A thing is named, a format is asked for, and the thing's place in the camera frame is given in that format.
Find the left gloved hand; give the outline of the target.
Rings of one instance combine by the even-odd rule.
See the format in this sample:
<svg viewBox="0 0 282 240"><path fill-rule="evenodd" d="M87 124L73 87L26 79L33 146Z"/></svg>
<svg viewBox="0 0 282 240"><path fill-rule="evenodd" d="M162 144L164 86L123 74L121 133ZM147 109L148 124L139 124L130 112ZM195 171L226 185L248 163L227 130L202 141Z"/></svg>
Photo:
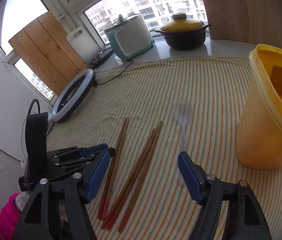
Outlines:
<svg viewBox="0 0 282 240"><path fill-rule="evenodd" d="M30 196L31 193L29 191L25 191L18 194L14 199L14 203L20 212L24 210Z"/></svg>

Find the pink sleeve forearm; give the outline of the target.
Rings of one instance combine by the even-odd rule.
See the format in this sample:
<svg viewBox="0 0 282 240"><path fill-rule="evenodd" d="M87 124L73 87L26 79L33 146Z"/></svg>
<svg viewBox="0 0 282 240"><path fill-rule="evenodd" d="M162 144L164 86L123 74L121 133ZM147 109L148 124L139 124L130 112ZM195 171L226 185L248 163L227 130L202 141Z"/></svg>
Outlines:
<svg viewBox="0 0 282 240"><path fill-rule="evenodd" d="M15 204L18 193L10 196L6 205L0 211L0 239L12 239L14 230L21 215Z"/></svg>

